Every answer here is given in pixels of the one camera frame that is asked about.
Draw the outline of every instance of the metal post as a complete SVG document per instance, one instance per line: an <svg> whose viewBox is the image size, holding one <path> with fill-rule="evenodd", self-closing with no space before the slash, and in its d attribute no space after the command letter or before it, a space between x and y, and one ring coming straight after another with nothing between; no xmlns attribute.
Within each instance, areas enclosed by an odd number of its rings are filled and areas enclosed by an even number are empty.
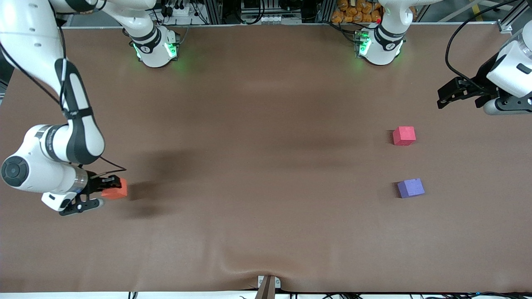
<svg viewBox="0 0 532 299"><path fill-rule="evenodd" d="M499 31L501 33L512 33L512 24L517 20L518 17L523 15L528 9L529 4L527 0L522 0L516 5L506 17L502 20L498 20L497 24L499 26Z"/></svg>

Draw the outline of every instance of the brown table surface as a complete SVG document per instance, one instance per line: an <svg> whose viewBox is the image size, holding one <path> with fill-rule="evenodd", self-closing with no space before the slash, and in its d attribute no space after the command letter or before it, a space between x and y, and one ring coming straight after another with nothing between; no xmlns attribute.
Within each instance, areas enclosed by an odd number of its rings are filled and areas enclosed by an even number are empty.
<svg viewBox="0 0 532 299"><path fill-rule="evenodd" d="M328 26L193 28L160 69L120 30L66 30L130 196L62 218L0 184L0 290L244 289L266 273L299 292L531 291L532 117L437 109L455 28L412 26L385 67ZM467 26L452 62L472 76L507 38ZM0 156L63 122L15 72ZM391 144L397 126L418 141ZM426 194L397 198L411 178Z"/></svg>

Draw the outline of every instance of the purple cube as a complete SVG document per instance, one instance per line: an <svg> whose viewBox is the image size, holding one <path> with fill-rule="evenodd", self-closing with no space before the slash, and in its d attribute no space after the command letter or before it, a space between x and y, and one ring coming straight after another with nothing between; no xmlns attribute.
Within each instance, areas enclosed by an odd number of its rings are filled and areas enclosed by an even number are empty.
<svg viewBox="0 0 532 299"><path fill-rule="evenodd" d="M425 193L421 179L402 181L397 186L399 187L401 198L414 197Z"/></svg>

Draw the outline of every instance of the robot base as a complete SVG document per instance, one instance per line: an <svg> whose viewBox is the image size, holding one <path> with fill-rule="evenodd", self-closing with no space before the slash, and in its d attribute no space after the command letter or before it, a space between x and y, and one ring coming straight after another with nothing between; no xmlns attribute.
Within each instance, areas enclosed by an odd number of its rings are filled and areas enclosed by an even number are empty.
<svg viewBox="0 0 532 299"><path fill-rule="evenodd" d="M375 29L364 28L361 31L355 32L355 54L356 57L364 58L368 62L375 65L386 65L391 63L394 58L399 55L401 42L395 49L386 51L383 47L376 42Z"/></svg>
<svg viewBox="0 0 532 299"><path fill-rule="evenodd" d="M157 26L157 28L161 31L161 41L151 53L144 53L133 44L137 51L138 60L144 62L150 68L160 68L170 61L177 61L179 54L181 36L164 26Z"/></svg>

